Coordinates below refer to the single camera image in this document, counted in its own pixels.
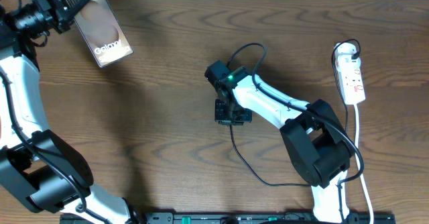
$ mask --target smartphone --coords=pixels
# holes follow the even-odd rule
[[[100,67],[133,53],[107,0],[91,0],[74,17]]]

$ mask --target white cable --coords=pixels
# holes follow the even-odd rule
[[[356,148],[358,148],[359,147],[359,110],[357,109],[357,104],[354,104],[353,107],[355,108],[355,119],[356,119],[355,145],[356,145]],[[357,156],[355,157],[356,157],[357,169],[360,169],[361,163],[359,162],[359,159],[357,158]],[[374,224],[373,205],[371,204],[371,200],[369,199],[367,185],[365,184],[365,179],[363,178],[363,174],[361,175],[361,184],[362,184],[363,194],[365,195],[365,199],[367,200],[367,204],[368,204],[369,224]]]

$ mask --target wood grain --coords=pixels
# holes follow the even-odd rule
[[[52,130],[105,189],[142,211],[311,209],[309,188],[266,187],[240,162],[229,130],[213,121],[216,94],[204,71],[243,44],[264,43],[266,82],[298,99],[324,99],[343,120],[330,54],[335,43],[357,38],[367,94],[360,149],[374,209],[393,212],[398,223],[428,222],[429,0],[109,2],[134,55],[100,69],[76,26],[38,51]],[[260,55],[246,49],[233,66],[251,68]],[[353,122],[351,114],[351,136]],[[235,136],[262,178],[303,182],[268,122],[254,116]],[[29,213],[0,193],[2,223],[58,222],[58,214]],[[347,202],[367,210],[359,181],[347,185]]]

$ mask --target power strip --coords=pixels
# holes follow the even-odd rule
[[[343,96],[344,102],[347,105],[353,105],[355,108],[355,119],[356,119],[356,131],[355,131],[355,145],[356,148],[359,146],[359,111],[357,103],[365,100],[365,90],[363,89],[363,81],[361,74],[361,59],[359,53],[356,51],[356,47],[350,43],[340,43],[336,45],[335,50],[335,66],[338,71],[341,95]],[[357,168],[361,167],[361,163],[356,157]],[[374,224],[374,212],[367,185],[365,184],[365,177],[363,174],[360,177],[363,194],[368,204],[369,210],[369,224]]]
[[[355,105],[365,100],[361,59],[352,58],[356,52],[356,47],[350,43],[342,43],[335,50],[335,66],[339,73],[341,95],[347,105]]]

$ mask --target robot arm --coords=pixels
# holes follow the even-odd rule
[[[40,98],[31,39],[48,36],[52,28],[60,34],[69,30],[74,15],[89,0],[74,1],[74,5],[64,5],[67,0],[32,1],[6,15],[0,10],[0,184],[34,213],[73,213],[93,223],[144,223],[124,199],[94,184],[83,156],[50,130]],[[22,140],[73,180],[84,196],[85,212],[77,211],[81,199],[55,168],[47,165],[26,172],[40,160]]]
[[[276,126],[283,137],[296,171],[312,185],[314,214],[319,221],[340,223],[339,193],[336,184],[346,178],[350,158],[354,152],[340,137],[322,123],[306,117],[297,110],[273,100],[256,89],[250,72],[240,67],[231,72],[221,61],[208,67],[205,77],[215,88],[222,105],[216,104],[215,120],[223,125],[242,125],[250,111],[254,111]],[[328,103],[318,100],[310,104],[289,97],[263,82],[255,75],[255,82],[269,94],[303,110],[332,119],[341,126]],[[314,140],[308,137],[313,130],[322,129]],[[343,215],[349,214],[342,188]]]

